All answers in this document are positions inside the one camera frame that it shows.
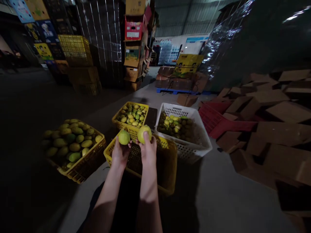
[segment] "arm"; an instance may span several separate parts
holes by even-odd
[[[116,145],[112,151],[111,168],[93,212],[86,222],[84,232],[110,232],[131,143],[128,146],[122,146],[119,143],[119,138],[116,137]]]
[[[144,132],[145,145],[139,143],[142,151],[142,182],[140,200],[137,210],[137,232],[163,232],[156,173],[156,138],[149,141],[148,133]]]

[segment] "blue pallet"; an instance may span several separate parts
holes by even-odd
[[[199,92],[194,92],[194,91],[183,91],[183,90],[175,90],[175,89],[166,89],[166,88],[157,88],[156,92],[160,93],[161,91],[170,91],[173,92],[173,94],[178,94],[178,93],[189,93],[191,95],[197,95]]]

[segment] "concrete floor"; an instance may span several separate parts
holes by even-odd
[[[77,96],[71,87],[56,86],[45,71],[0,76],[5,232],[78,230],[108,164],[76,185],[45,161],[41,135],[64,119],[78,118],[102,132],[109,143],[115,136],[111,118],[125,102],[158,110],[162,102],[177,104],[177,95],[158,94],[154,83],[149,84],[157,70],[150,69],[139,91],[104,89],[97,97]],[[214,139],[211,142],[213,150],[196,164],[178,164],[175,193],[161,199],[164,232],[296,232],[280,210],[276,192],[237,174],[229,155],[217,150]]]

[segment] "hand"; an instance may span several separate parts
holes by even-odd
[[[145,144],[142,144],[136,139],[136,144],[139,145],[142,152],[143,166],[156,166],[156,138],[152,136],[149,141],[148,132],[144,132]]]
[[[119,169],[125,169],[126,163],[131,151],[132,146],[132,140],[129,144],[121,145],[119,143],[119,137],[116,137],[116,144],[114,146],[114,149],[112,151],[112,161],[111,161],[111,168],[119,168]]]

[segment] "white plastic crate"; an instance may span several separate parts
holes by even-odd
[[[196,143],[187,142],[178,138],[174,138],[167,134],[163,134],[157,131],[160,115],[162,112],[165,112],[167,116],[174,115],[176,117],[186,116],[193,121],[193,135]],[[208,152],[212,150],[211,141],[207,135],[207,132],[204,128],[202,119],[199,115],[199,112],[196,109],[183,107],[180,105],[173,105],[162,103],[160,111],[158,113],[158,117],[156,120],[155,126],[155,134],[159,135],[160,137],[170,139],[174,141],[178,148],[178,158],[187,162],[187,163],[195,163],[201,157],[206,155]]]

